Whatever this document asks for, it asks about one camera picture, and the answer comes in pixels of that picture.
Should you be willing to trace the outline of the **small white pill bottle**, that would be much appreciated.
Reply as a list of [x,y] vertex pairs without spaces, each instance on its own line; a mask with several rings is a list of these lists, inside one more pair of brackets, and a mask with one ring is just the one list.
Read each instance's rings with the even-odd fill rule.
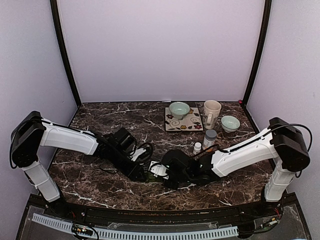
[[200,153],[202,150],[202,144],[200,142],[196,142],[193,147],[193,154],[196,155]]

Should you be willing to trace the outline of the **green weekly pill organizer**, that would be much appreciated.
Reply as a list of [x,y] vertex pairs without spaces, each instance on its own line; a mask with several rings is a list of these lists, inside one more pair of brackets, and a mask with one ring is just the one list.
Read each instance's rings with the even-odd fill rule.
[[163,178],[160,176],[154,176],[152,173],[146,173],[146,183],[162,183]]

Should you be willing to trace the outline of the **large grey-capped pill bottle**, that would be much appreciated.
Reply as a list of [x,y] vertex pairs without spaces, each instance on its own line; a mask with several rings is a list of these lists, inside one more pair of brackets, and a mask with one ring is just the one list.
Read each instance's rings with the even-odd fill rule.
[[217,138],[217,132],[214,129],[207,129],[202,143],[202,149],[205,150],[214,145]]

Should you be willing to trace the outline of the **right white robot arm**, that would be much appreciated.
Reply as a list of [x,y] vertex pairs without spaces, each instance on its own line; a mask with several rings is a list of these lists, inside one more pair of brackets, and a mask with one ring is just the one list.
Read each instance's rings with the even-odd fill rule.
[[266,217],[296,173],[310,164],[311,145],[305,143],[300,128],[306,126],[274,117],[260,133],[226,149],[216,145],[213,151],[203,150],[194,156],[179,149],[169,150],[160,161],[165,169],[163,185],[173,190],[186,182],[205,186],[242,168],[274,159],[276,167],[263,188],[263,200],[255,205],[255,213]]

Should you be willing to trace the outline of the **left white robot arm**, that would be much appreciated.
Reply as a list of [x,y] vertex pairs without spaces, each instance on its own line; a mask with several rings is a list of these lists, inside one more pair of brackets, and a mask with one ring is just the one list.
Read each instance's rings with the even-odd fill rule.
[[10,164],[13,169],[23,170],[60,218],[67,218],[71,208],[62,200],[62,191],[43,166],[38,156],[40,147],[108,160],[116,170],[136,182],[146,181],[143,165],[153,154],[150,143],[138,145],[124,127],[115,133],[102,134],[60,125],[43,118],[38,111],[30,112],[10,135]]

